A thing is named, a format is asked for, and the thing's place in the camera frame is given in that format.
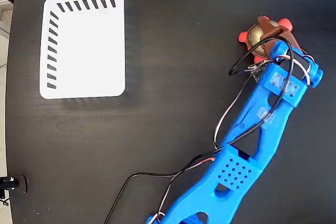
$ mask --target perforated panel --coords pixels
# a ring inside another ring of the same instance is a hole
[[[244,187],[249,188],[250,183],[252,183],[260,173],[254,165],[232,153],[229,148],[225,149],[225,156],[221,164],[223,164],[223,166],[217,175],[218,182],[233,191],[240,190]]]

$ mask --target brown object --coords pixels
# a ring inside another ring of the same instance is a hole
[[[268,18],[264,16],[259,16],[258,17],[258,24],[263,30],[264,34],[261,36],[260,40],[265,39],[270,36],[281,36],[285,39],[287,39],[292,46],[296,47],[297,49],[300,49],[299,44],[295,40],[293,34],[287,29],[286,27],[279,25],[279,26],[274,26],[271,24]],[[277,42],[277,39],[271,40],[267,43],[264,44],[263,48],[265,53],[268,55],[268,58],[270,58],[269,53],[272,51],[275,43]]]

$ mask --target floor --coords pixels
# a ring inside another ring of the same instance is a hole
[[[0,20],[8,26],[12,20],[12,9],[1,11]],[[7,65],[0,67],[0,176],[7,176],[6,145],[5,145],[5,94],[6,94],[6,70]],[[11,224],[12,214],[9,206],[0,203],[0,224]]]

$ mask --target hole pattern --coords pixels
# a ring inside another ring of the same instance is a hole
[[[61,3],[57,4],[58,7],[61,9],[62,12],[65,12],[63,6]],[[48,88],[51,88],[51,89],[56,89],[56,85],[55,84],[52,84],[51,82],[52,81],[56,81],[56,76],[55,76],[55,72],[56,72],[56,67],[55,67],[55,62],[57,62],[57,59],[55,58],[56,57],[56,54],[57,54],[57,37],[58,37],[58,34],[57,34],[57,28],[58,28],[58,25],[56,24],[56,22],[58,22],[59,18],[58,16],[53,13],[53,12],[50,12],[50,20],[49,20],[49,23],[50,23],[50,27],[49,27],[49,36],[48,36],[48,42],[49,42],[49,45],[48,45],[48,51],[50,51],[50,53],[47,55],[47,59],[49,60],[47,63],[47,68],[51,70],[51,72],[49,71],[49,73],[47,73],[47,78],[49,79],[49,82],[47,82],[47,87]]]
[[[229,186],[230,189],[238,190],[241,189],[242,186],[245,184],[246,182],[245,180],[249,179],[249,174],[253,173],[253,169],[246,168],[246,167],[250,168],[250,165],[248,166],[245,164],[242,165],[241,163],[245,163],[246,161],[242,162],[241,158],[239,158],[239,161],[235,159],[236,159],[235,157],[227,159],[225,167],[229,168],[231,166],[229,168],[230,170],[229,172],[226,172],[227,169],[220,170],[218,179],[224,181],[224,182],[219,181],[219,183],[223,183],[225,186]]]
[[[60,10],[63,13],[73,12],[75,10],[83,10],[81,6],[81,2],[82,2],[82,6],[84,4],[87,10],[92,9],[93,8],[92,5],[94,6],[95,9],[116,7],[115,0],[75,0],[73,2],[57,3],[57,6],[60,8]],[[58,20],[58,17],[57,15],[55,15],[55,13],[50,12],[50,15]]]

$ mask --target black stripe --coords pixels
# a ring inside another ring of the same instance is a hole
[[[50,55],[48,55],[48,60],[52,60],[54,62],[57,62],[57,60],[53,56],[50,56]]]
[[[74,4],[75,4],[75,6],[77,7],[77,9],[82,10],[82,8],[80,7],[78,1],[74,1]]]
[[[53,12],[51,12],[51,11],[50,11],[50,15],[51,15],[52,17],[54,17],[55,19],[57,19],[57,20],[58,20],[58,17],[56,16],[56,14],[55,14],[55,13],[53,13]]]
[[[51,84],[51,83],[49,83],[49,82],[47,82],[47,87],[48,87],[48,88],[52,88],[52,89],[55,89],[55,88],[56,88],[55,85],[53,85],[53,84]]]
[[[91,1],[92,1],[92,3],[93,3],[94,7],[95,7],[96,9],[98,9],[97,1],[96,1],[96,0],[91,0]]]
[[[83,0],[83,3],[85,5],[86,9],[89,10],[90,6],[89,6],[88,2],[86,0]]]
[[[68,6],[68,8],[69,8],[70,11],[72,11],[72,12],[74,11],[74,9],[72,9],[72,6],[70,5],[69,2],[65,2],[65,4]]]
[[[53,22],[52,20],[50,20],[49,23],[51,23],[53,26],[55,26],[56,28],[58,28],[58,25],[55,22]]]
[[[52,74],[47,73],[47,78],[56,80],[56,76],[53,76]]]
[[[55,45],[57,45],[57,41],[55,41],[53,38],[48,38],[48,40],[51,42],[51,43],[54,43]]]
[[[61,4],[61,3],[57,3],[57,5],[58,5],[58,7],[61,9],[61,11],[65,13],[65,10],[64,10],[62,4]]]
[[[47,68],[53,70],[53,71],[56,71],[56,68],[50,64],[47,64]]]
[[[114,0],[110,0],[110,2],[111,2],[111,4],[112,4],[113,7],[116,6],[116,3],[114,2]]]
[[[52,30],[51,28],[49,28],[49,32],[50,32],[51,34],[55,35],[55,36],[58,36],[58,34],[57,34],[54,30]]]
[[[48,50],[57,54],[57,51],[54,48],[52,48],[51,46],[48,46]]]
[[[103,4],[104,8],[107,8],[107,4],[106,4],[106,1],[105,0],[100,0],[101,3]]]

